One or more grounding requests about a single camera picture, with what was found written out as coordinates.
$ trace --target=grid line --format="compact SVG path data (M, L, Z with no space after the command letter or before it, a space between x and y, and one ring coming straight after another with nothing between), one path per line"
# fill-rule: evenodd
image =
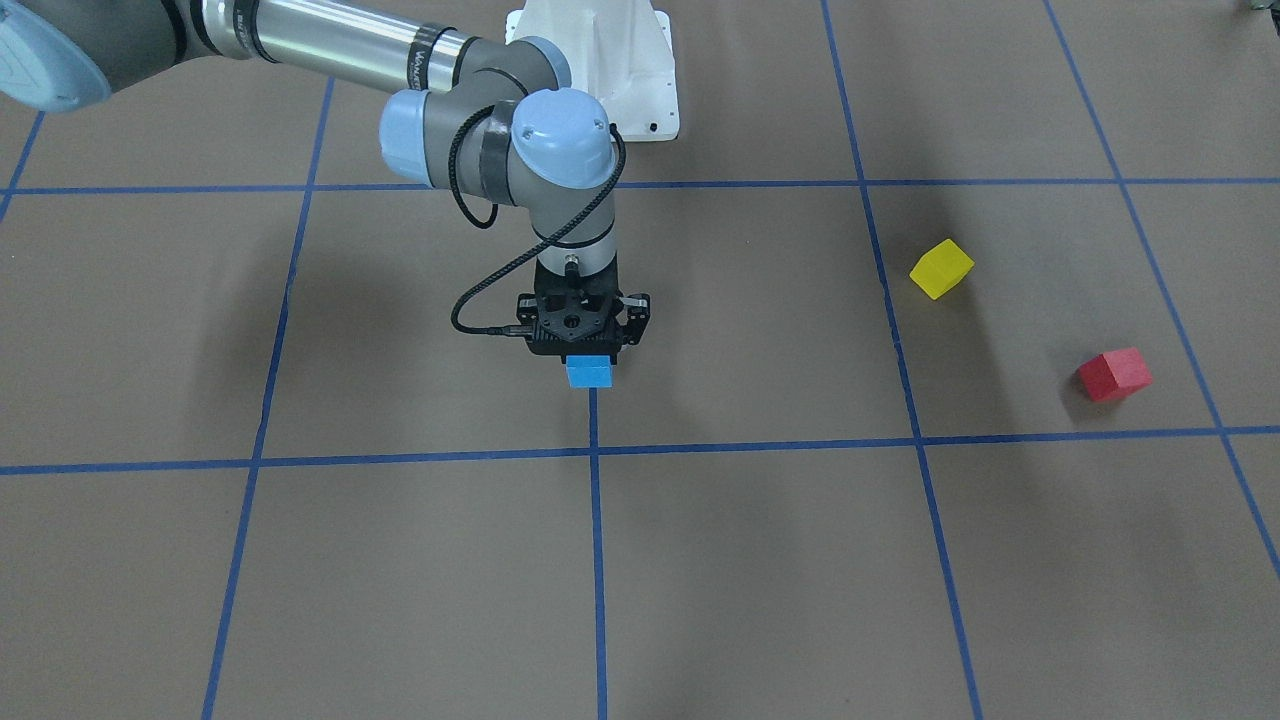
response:
M844 178L844 179L700 179L700 181L630 181L620 190L736 190L796 187L968 187L968 186L1114 186L1116 178ZM1124 178L1125 184L1142 186L1268 186L1280 184L1280 177L1184 177ZM242 192L443 192L440 188L410 182L310 183L310 184L156 184L156 186L78 186L78 187L9 187L4 196L26 195L215 195Z
M248 537L248 523L253 512L253 497L257 492L257 475L262 468L262 448L266 445L268 424L271 419L271 401L275 396L275 380L280 369L280 356L284 352L284 333L289 323L289 296L293 293L293 282L298 274L298 258L302 254L302 242L306 238L307 218L311 213L312 192L310 186L315 184L316 173L320 168L320 152L324 147L325 124L329 119L329 106L333 102L334 79L325 83L324 100L320 102L320 119L316 122L315 145L311 150L311 167L307 170L308 190L302 196L302 208L298 210L298 225L293 237L293 251L289 256L289 272L284 281L284 292L280 300L280 314L275 327L275 342L271 347L271 364L266 373L266 387L262 389L262 416L259 421L257 434L253 439L253 456L250 459L248 479L244 482L244 500L241 503L239 523L236 529L236 544L232 548L230 569L227 573L227 592L223 596L223 610L218 621L218 635L214 641L214 656L209 667L209 684L205 688L205 703L201 711L201 720L211 720L214 716L214 703L218 700L218 683L221 679L223 656L227 651L227 635L230 630L232 611L236 607L236 591L239 584L241 562L244 557L244 542Z
M600 493L600 405L598 391L588 393L588 443L591 457L591 564L595 579L595 716L609 717L608 642L604 602L604 510Z
M978 680L973 671L973 661L969 656L969 639L964 626L964 614L960 610L960 597L956 592L955 577L951 571L951 556L947 551L946 533L942 528L942 516L938 511L937 496L933 492L933 474L929 470L928 452L920 432L920 418L915 407L915 397L911 392L911 377L906 368L906 354L902 350L902 336L899 332L897 315L893 311L893 296L890 291L888 274L884 269L884 255L881 251L879 233L876 229L876 214L872 208L870 187L867 184L867 174L863 168L861 150L858 145L858 131L854 126L854 113L849 101L849 91L845 85L845 73L840 61L840 47L836 42L836 31L831 20L831 6L827 0L820 0L823 23L827 29L827 44L831 50L831 64L836 73L836 88L840 91L840 104L845 113L845 127L849 132L849 146L854 154L854 169L858 173L859 195L863 201L863 213L867 219L867 232L872 243L872 254L876 258L876 273L879 275L881 288L884 292L884 315L888 320L890 336L893 340L893 351L897 355L897 369L902 382L902 396L906 402L906 414L911 424L911 439L915 447L915 457L920 469L920 480L924 486L924 497L929 507L929 521L933 528L933 542L937 546L938 565L942 569L942 582L947 593L947 603L951 610L951 624L955 629L956 647L960 652L960 664L964 670L965 685L969 692L969 706L974 720L983 720L982 698L978 693Z
M1280 425L1226 427L1229 436L1280 436ZM924 446L1018 445L1044 442L1114 442L1133 439L1171 439L1219 437L1217 428L1157 428L1135 430L1094 430L1069 433L1018 433L991 436L923 436ZM553 457L600 457L636 455L708 455L733 452L803 452L822 450L874 450L914 447L914 437L851 438L814 441L727 442L689 445L614 445L599 447L547 447L531 450L463 450L445 452L397 452L384 455L303 455L262 457L259 468L328 468L344 465L410 465L433 462L481 462L506 460L545 460ZM0 465L0 478L32 475L79 475L106 473L157 473L174 470L247 470L251 457L219 460L151 460L136 462L81 462L45 465Z
M4 217L9 214L9 204L13 202L13 196L18 191L18 182L22 179L22 172L27 168L27 160L31 159L31 149L36 146L36 137L40 135L40 127L45 124L45 113L41 110L36 113L36 119L31 122L31 131L27 133L27 142L22 145L22 154L18 155L18 164L13 167L13 176L9 177L9 186L5 188L4 197L0 199L0 223L4 222Z
M1080 68L1075 63L1075 55L1071 53L1071 47L1066 41L1066 33L1062 31L1062 24L1057 19L1057 13L1053 12L1053 4L1051 0L1042 0L1042 3L1044 4L1044 12L1048 13L1050 22L1053 24L1053 32L1057 35L1057 41L1062 46L1062 54L1071 70L1071 77L1075 78L1075 86L1080 92L1080 99L1084 101L1084 106L1089 111L1089 119L1093 120L1093 129L1097 131L1098 141L1102 143L1102 150L1107 156L1107 163L1111 165L1116 186L1120 188L1120 195L1124 197L1125 206L1129 209L1129 218L1133 220L1133 227L1138 232L1138 241L1142 243L1142 250L1147 255L1147 264L1151 266L1151 273L1160 288L1160 295L1165 301L1165 307L1169 310L1169 316L1174 322L1174 328L1178 331L1178 338L1181 341L1183 350L1187 354L1187 360L1192 365L1196 382L1199 384L1201 395L1204 397L1204 405L1208 407L1210 415L1213 419L1213 428L1217 430L1217 436L1222 442L1222 450L1226 452L1228 461L1231 465L1231 471L1235 473L1235 480L1240 486L1240 493L1244 496L1245 505L1249 509L1249 514L1253 516L1253 524L1257 527L1262 546L1271 560L1271 569L1275 571L1276 578L1280 579L1280 555L1276 552L1276 546L1271 538L1271 532L1267 529L1266 519L1262 518L1262 511L1258 509L1257 498L1253 496L1253 488L1249 487L1249 480L1244 475L1244 468L1240 466L1239 457L1235 455L1235 447L1231 445L1231 437L1225 430L1222 415L1219 413L1217 402L1213 401L1213 393L1210 391L1208 380L1201 368L1199 359L1196 356L1196 348L1192 346L1190 336L1187 333L1187 327L1183 324L1181 314L1179 314L1178 305L1174 302L1174 296L1169 291L1169 284L1165 282L1165 274L1160 269L1160 261L1156 259L1155 249L1151 246L1151 240L1147 237L1147 231L1142 224L1142 218L1138 215L1138 208L1133 201L1133 195L1129 192L1129 183L1120 172L1120 164L1116 161L1115 154L1111 151L1111 143L1107 141L1107 135L1102 129L1102 120L1098 118L1097 108L1093 105L1093 100L1089 97L1089 92L1084 87L1084 77L1080 74Z

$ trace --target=blue cube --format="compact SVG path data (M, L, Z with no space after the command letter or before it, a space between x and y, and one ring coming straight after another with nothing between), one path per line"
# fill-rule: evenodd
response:
M568 387L613 387L613 363L608 355L570 355L564 359Z

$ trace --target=yellow cube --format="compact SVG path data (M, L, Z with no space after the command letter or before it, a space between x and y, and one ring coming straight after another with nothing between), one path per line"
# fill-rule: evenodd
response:
M948 237L920 258L911 269L911 279L931 300L937 300L959 284L972 269L973 259Z

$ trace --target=black cable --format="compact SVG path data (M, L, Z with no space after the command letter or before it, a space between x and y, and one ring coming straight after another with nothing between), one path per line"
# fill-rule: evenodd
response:
M608 197L611 192L613 192L613 186L618 184L618 178L622 177L622 169L626 168L627 165L627 145L626 142L622 141L622 135L618 133L618 126L611 123L609 135L612 135L614 142L618 143L618 161L613 167L613 173L609 174L609 179L604 181L604 186L600 187L600 192L595 193L595 197L586 204L586 208L584 208L581 213L575 215L572 220L566 223L564 227L556 231L547 240L530 247L511 263L507 263L502 268L494 270L488 278L477 282L471 290L463 292L462 296L458 297L458 301L453 304L453 313L449 315L449 322L453 323L453 328L456 331L467 334L502 334L508 337L517 337L525 334L524 328L521 328L520 325L507 325L507 327L495 325L489 328L472 328L470 325L463 325L462 322L458 320L458 315L462 313L462 307L467 302L470 302L472 297L480 295L481 292L484 292L485 288L500 281L502 278L509 275L512 272L516 270L516 268L520 268L525 263L532 260L543 250L554 246L557 242L563 240L564 236L573 232L573 228L582 224L582 220L585 220L591 213L594 213L595 209L600 206L600 202L604 202L604 199Z
M480 120L484 120L493 114L493 105L489 105L488 108L480 108L476 110L470 118L466 119L466 122L462 123L461 127L458 127L458 132L453 133L453 142L449 145L449 191L453 193L453 201L458 204L458 210L462 210L462 214L466 215L467 220L483 231L492 228L498 220L498 204L494 202L488 220L481 222L471 214L471 209L467 208L466 200L462 199L462 191L458 190L458 150L462 149L462 141L466 140L471 128L476 127Z

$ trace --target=red cube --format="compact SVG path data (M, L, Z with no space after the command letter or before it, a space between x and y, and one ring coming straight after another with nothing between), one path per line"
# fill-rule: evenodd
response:
M1129 397L1152 383L1151 370L1137 347L1103 352L1080 365L1079 373L1094 402Z

